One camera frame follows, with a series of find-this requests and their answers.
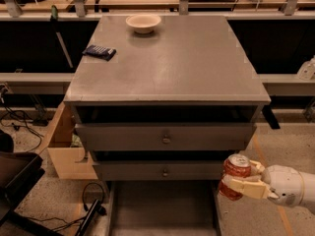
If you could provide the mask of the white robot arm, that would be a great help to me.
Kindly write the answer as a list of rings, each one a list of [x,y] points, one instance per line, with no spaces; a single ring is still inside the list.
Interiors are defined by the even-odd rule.
[[[282,165],[264,167],[253,160],[250,163],[250,176],[224,174],[221,183],[237,195],[266,199],[281,207],[305,207],[315,214],[314,174]]]

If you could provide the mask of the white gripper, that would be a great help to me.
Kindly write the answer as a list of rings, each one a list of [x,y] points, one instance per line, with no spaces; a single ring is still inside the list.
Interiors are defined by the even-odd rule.
[[[303,180],[300,173],[286,166],[265,166],[255,160],[250,161],[251,175],[261,175],[262,180],[246,181],[225,175],[221,179],[221,193],[230,200],[240,200],[243,196],[266,199],[278,206],[297,207],[303,197]]]

